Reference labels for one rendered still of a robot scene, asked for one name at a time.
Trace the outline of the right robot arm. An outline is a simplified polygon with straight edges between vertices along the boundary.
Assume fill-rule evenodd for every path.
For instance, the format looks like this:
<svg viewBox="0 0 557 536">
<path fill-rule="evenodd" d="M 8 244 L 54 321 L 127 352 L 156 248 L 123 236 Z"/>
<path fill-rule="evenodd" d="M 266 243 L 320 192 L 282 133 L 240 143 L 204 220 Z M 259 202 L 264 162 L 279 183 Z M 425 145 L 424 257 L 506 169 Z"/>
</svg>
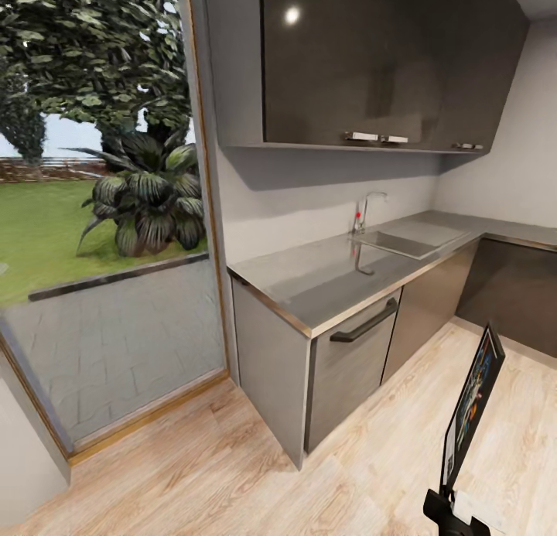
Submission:
<svg viewBox="0 0 557 536">
<path fill-rule="evenodd" d="M 449 496 L 446 484 L 440 493 L 428 489 L 423 513 L 439 525 L 439 536 L 491 536 L 488 525 L 511 533 L 507 518 L 462 490 L 452 489 Z"/>
</svg>

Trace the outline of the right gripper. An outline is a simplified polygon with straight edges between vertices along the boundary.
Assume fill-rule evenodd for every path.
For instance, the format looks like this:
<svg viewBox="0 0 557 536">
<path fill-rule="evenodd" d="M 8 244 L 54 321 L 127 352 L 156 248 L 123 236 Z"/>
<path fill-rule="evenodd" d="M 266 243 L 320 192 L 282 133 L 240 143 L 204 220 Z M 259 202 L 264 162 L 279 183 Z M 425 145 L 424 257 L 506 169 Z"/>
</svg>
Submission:
<svg viewBox="0 0 557 536">
<path fill-rule="evenodd" d="M 450 506 L 455 502 L 454 489 L 448 495 L 446 484 L 442 485 L 440 493 L 428 489 L 423 504 L 423 513 L 439 525 L 439 536 L 443 532 L 454 532 L 459 536 L 491 536 L 490 528 L 480 519 L 472 516 L 470 524 L 466 524 L 453 514 Z"/>
</svg>

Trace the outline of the poster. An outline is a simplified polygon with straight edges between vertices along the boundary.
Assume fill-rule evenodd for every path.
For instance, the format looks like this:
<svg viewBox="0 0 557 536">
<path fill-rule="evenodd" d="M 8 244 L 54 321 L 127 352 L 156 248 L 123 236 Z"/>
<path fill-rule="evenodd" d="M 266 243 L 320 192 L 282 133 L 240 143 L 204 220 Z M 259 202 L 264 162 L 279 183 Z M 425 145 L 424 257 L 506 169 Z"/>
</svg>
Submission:
<svg viewBox="0 0 557 536">
<path fill-rule="evenodd" d="M 445 432 L 439 493 L 446 484 L 451 495 L 505 357 L 494 322 L 488 320 Z"/>
</svg>

